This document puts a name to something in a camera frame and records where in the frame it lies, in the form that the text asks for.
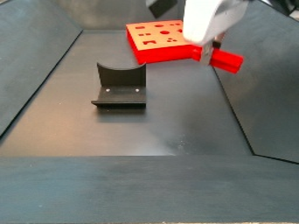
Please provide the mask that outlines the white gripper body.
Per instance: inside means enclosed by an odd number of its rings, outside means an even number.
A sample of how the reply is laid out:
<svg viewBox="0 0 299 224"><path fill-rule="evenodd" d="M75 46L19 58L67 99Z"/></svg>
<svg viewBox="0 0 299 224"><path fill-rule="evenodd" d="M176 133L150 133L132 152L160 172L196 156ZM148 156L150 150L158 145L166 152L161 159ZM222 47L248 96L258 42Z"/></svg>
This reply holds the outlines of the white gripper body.
<svg viewBox="0 0 299 224"><path fill-rule="evenodd" d="M248 0L185 0L182 37L194 45L205 45L244 16Z"/></svg>

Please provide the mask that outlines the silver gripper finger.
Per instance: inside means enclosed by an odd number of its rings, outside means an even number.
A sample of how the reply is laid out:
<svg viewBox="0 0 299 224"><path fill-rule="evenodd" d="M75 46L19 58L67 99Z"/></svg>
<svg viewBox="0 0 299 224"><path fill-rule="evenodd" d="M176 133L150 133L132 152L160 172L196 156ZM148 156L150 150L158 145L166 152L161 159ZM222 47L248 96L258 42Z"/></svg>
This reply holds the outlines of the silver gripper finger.
<svg viewBox="0 0 299 224"><path fill-rule="evenodd" d="M213 41L212 41L212 46L213 46L214 48L220 48L220 46L221 46L221 41L222 41L224 37L225 37L225 33L224 33L224 32L222 32L220 35L217 35L217 36L214 37L214 39L213 39Z"/></svg>
<svg viewBox="0 0 299 224"><path fill-rule="evenodd" d="M206 66L210 63L210 56L213 52L212 42L209 41L202 47L200 52L200 63Z"/></svg>

